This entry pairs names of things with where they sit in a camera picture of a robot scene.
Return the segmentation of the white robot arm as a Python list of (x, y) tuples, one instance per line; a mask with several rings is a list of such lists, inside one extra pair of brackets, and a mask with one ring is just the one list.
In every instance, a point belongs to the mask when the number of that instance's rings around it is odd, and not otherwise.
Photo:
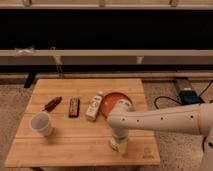
[(203, 135), (206, 141), (200, 171), (213, 171), (213, 103), (136, 112), (129, 101), (119, 100), (107, 122), (117, 142), (127, 140), (130, 129)]

